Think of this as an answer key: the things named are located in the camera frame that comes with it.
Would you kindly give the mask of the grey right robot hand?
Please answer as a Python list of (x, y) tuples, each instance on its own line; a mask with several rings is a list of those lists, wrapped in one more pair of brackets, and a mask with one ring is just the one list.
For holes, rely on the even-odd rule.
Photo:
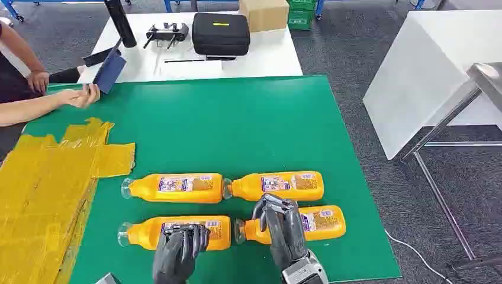
[(265, 193), (252, 211), (252, 219), (257, 218), (260, 230), (270, 233), (271, 254), (281, 271), (307, 257), (308, 249), (296, 201)]

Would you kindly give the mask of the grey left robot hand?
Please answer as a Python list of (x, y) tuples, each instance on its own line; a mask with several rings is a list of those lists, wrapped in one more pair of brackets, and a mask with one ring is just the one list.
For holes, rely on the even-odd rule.
[(162, 230), (153, 258), (154, 283), (187, 283), (195, 260), (206, 251), (210, 230), (201, 224), (171, 225)]

